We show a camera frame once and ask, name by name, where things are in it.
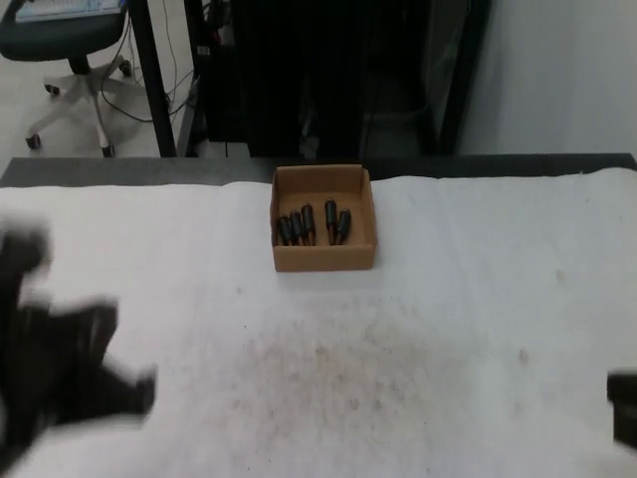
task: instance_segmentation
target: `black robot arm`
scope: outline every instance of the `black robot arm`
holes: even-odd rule
[[[141,420],[154,404],[154,370],[130,380],[105,364],[116,305],[95,302],[53,314],[48,305],[20,303],[23,280],[48,260],[43,231],[14,229],[0,237],[0,473],[45,428],[122,415]]]
[[[611,373],[606,388],[613,405],[615,440],[637,450],[637,373]]]

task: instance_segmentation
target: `black table edge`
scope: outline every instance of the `black table edge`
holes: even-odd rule
[[[328,160],[324,163],[357,161]],[[432,178],[543,177],[589,174],[602,169],[637,171],[631,154],[511,154],[432,158],[367,158],[360,161],[372,180],[397,176]],[[0,187],[163,184],[223,185],[236,181],[271,182],[278,166],[298,159],[265,158],[14,158]]]

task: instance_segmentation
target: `brown stain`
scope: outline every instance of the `brown stain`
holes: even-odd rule
[[[376,298],[360,300],[341,316],[339,303],[299,302],[302,321],[267,310],[250,346],[226,358],[228,374],[202,377],[225,402],[205,412],[206,423],[222,436],[250,430],[242,454],[248,445],[250,455],[272,456],[291,441],[338,436],[345,459],[421,434],[423,422],[431,429],[461,422],[479,351],[405,327],[413,318],[394,302],[388,311]]]
[[[529,365],[529,353],[527,352],[526,349],[521,349],[520,353],[518,354],[518,362],[520,363],[521,366],[528,366]]]

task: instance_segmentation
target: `open cardboard box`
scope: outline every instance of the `open cardboard box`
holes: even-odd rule
[[[336,201],[338,213],[351,211],[351,228],[342,246],[330,246],[325,227],[325,202]],[[311,204],[317,244],[284,246],[279,217]],[[272,249],[279,272],[357,271],[371,269],[376,246],[376,216],[369,173],[360,165],[280,167],[272,182],[270,207]]]

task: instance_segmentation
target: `chair base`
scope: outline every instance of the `chair base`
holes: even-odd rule
[[[57,97],[56,104],[43,118],[29,126],[26,136],[29,148],[39,149],[42,145],[39,136],[40,131],[66,115],[72,106],[79,100],[84,99],[89,102],[91,106],[93,123],[100,138],[100,147],[102,148],[103,155],[105,157],[113,157],[114,146],[106,134],[98,96],[102,90],[104,90],[105,93],[119,93],[122,90],[128,90],[135,94],[145,96],[144,87],[112,79],[111,76],[117,70],[121,70],[125,76],[130,76],[130,63],[125,60],[123,56],[118,56],[113,62],[107,65],[88,69],[86,74],[79,73],[62,78],[45,77],[45,89],[52,96]]]

